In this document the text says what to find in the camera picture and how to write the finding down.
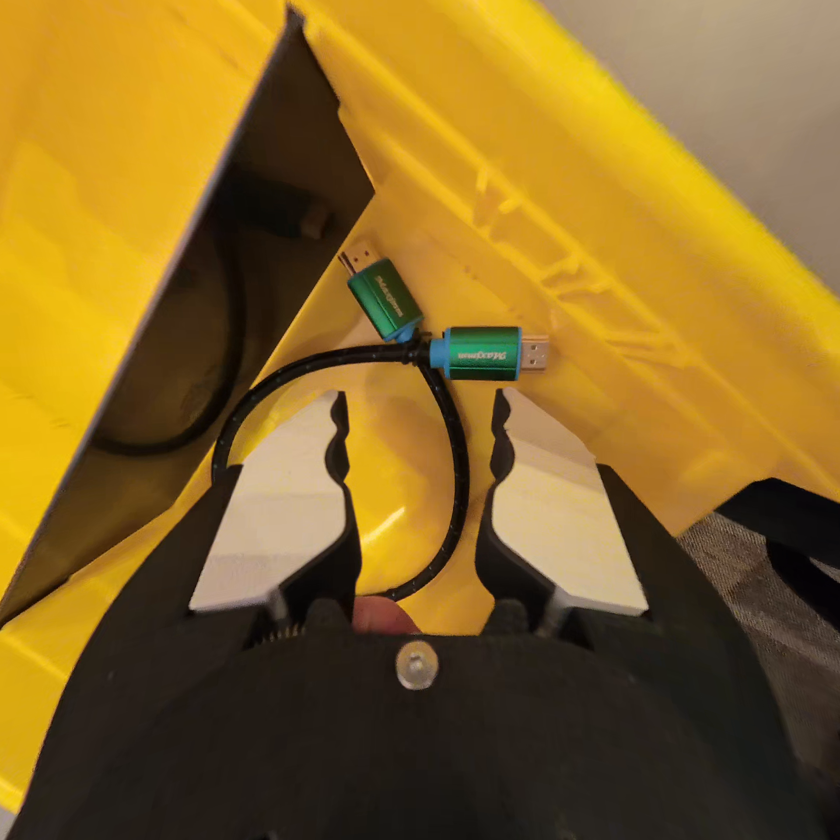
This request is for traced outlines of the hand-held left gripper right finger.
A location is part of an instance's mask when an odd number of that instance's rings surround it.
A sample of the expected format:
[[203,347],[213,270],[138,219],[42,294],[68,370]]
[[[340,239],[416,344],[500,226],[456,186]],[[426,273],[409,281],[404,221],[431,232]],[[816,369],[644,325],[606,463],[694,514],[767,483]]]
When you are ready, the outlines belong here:
[[575,608],[639,617],[648,599],[590,450],[519,390],[496,390],[493,477],[476,573],[526,624],[562,624]]

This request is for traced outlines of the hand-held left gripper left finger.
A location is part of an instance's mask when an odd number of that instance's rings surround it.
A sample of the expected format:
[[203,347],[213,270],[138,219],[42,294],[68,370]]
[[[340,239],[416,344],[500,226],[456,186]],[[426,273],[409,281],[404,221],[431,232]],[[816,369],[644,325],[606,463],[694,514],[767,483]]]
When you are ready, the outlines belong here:
[[361,541],[343,392],[325,392],[245,458],[192,594],[195,613],[261,606],[305,617],[319,598],[353,610]]

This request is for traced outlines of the braided hdmi cable green plug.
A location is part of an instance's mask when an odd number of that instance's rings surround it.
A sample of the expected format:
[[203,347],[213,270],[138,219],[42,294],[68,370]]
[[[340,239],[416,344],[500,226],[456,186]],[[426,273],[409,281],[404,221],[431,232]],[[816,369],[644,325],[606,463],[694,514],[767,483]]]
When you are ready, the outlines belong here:
[[422,374],[444,420],[454,467],[454,500],[447,531],[435,556],[412,579],[381,595],[399,602],[437,577],[455,552],[466,524],[469,456],[466,431],[445,382],[515,382],[522,372],[545,371],[549,340],[526,335],[518,326],[459,326],[428,338],[420,330],[424,313],[393,262],[358,239],[338,254],[347,286],[381,343],[314,353],[267,375],[225,419],[211,460],[211,481],[221,479],[233,444],[257,406],[286,385],[316,372],[358,364],[402,364]]

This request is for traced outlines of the yellow plastic bin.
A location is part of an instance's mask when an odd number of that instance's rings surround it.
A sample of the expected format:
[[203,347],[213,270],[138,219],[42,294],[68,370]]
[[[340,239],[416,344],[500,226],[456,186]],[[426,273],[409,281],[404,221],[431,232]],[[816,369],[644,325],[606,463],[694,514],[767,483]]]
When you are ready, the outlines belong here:
[[838,302],[531,2],[2,2],[2,808],[94,621],[209,485],[223,378],[198,218],[233,162],[329,206],[237,235],[232,397],[371,340],[369,237],[430,328],[520,322],[524,395],[672,534],[748,483],[838,500]]

